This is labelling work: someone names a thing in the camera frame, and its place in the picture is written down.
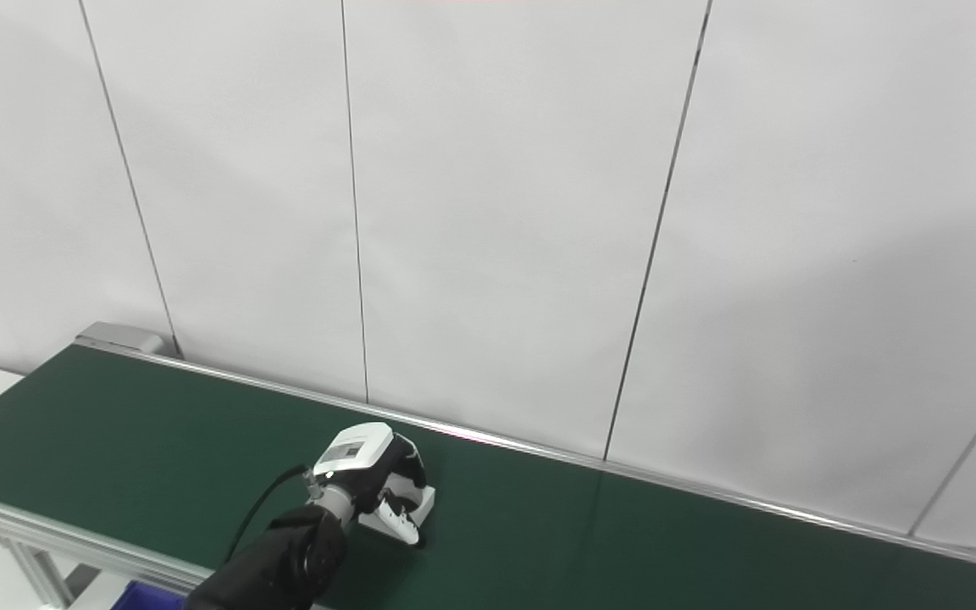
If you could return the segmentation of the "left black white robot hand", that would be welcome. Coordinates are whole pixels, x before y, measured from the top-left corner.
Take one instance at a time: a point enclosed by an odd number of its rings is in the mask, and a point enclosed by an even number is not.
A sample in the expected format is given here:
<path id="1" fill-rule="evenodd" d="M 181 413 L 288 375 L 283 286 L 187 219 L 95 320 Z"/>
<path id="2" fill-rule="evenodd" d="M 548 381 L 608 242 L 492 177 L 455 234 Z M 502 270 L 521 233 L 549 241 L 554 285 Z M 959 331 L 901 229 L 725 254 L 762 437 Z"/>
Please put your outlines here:
<path id="1" fill-rule="evenodd" d="M 349 426 L 306 471 L 310 503 L 335 516 L 342 530 L 360 524 L 414 548 L 436 499 L 421 452 L 385 422 Z"/>

